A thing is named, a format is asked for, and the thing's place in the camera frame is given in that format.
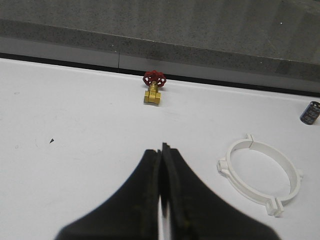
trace valve handle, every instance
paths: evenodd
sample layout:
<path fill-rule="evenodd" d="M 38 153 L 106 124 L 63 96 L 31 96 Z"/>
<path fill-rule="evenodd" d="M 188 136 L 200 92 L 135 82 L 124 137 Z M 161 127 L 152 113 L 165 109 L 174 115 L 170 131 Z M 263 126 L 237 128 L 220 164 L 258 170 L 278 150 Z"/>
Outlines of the valve handle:
<path fill-rule="evenodd" d="M 164 76 L 164 74 L 160 71 L 147 71 L 145 72 L 142 80 L 144 81 L 144 83 L 149 86 L 153 81 L 156 82 L 158 87 L 162 87 L 163 85 L 165 85 L 167 79 Z"/>

